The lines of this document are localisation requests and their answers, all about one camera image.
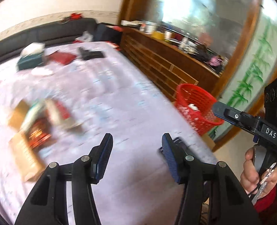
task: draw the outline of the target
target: tissue box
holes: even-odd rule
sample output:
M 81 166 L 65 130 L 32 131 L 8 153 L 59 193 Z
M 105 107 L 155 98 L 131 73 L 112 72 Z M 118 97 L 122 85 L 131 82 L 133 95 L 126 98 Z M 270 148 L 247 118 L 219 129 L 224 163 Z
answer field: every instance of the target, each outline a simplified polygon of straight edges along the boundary
M 25 56 L 29 56 L 29 55 L 42 53 L 44 48 L 45 48 L 44 43 L 37 43 L 37 42 L 31 43 L 30 45 L 26 46 L 22 50 L 21 56 L 25 57 Z
M 23 57 L 17 62 L 18 70 L 30 69 L 39 66 L 43 66 L 43 53 Z

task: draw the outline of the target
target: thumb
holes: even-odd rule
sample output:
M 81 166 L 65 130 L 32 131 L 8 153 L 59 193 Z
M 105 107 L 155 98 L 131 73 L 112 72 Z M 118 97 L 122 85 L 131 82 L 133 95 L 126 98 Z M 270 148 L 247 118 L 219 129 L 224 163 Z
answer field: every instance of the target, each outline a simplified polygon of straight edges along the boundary
M 268 174 L 268 172 L 264 172 L 262 175 L 262 179 Z M 274 169 L 274 172 L 267 178 L 267 185 L 265 189 L 263 190 L 262 194 L 260 195 L 260 198 L 265 197 L 267 194 L 270 193 L 270 191 L 275 187 L 277 184 L 277 167 Z

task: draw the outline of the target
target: trigger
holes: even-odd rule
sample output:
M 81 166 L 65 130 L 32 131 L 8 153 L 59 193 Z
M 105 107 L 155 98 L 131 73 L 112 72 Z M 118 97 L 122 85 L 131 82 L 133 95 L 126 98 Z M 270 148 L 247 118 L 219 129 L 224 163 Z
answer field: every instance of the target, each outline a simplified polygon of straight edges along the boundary
M 253 137 L 253 142 L 254 143 L 258 143 L 258 140 L 260 139 L 260 137 L 258 135 L 254 135 Z

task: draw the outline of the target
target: handle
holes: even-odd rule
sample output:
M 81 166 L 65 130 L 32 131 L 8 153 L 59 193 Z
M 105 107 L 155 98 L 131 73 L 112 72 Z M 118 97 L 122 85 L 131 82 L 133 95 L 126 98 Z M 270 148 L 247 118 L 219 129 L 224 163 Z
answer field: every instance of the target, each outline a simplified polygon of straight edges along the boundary
M 267 168 L 270 168 L 274 162 L 277 162 L 277 156 L 264 146 L 254 145 L 252 161 L 256 171 L 261 177 Z

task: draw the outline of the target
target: bottle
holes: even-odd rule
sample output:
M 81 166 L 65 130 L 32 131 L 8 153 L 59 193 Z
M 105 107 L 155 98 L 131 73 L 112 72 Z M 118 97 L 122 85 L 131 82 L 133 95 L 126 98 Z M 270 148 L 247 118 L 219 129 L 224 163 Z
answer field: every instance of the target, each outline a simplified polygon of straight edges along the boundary
M 139 31 L 141 32 L 145 32 L 145 29 L 146 29 L 146 24 L 145 23 L 142 23 L 140 28 L 139 28 Z
M 179 45 L 179 49 L 183 50 L 188 40 L 189 38 L 187 36 L 183 37 L 181 44 Z

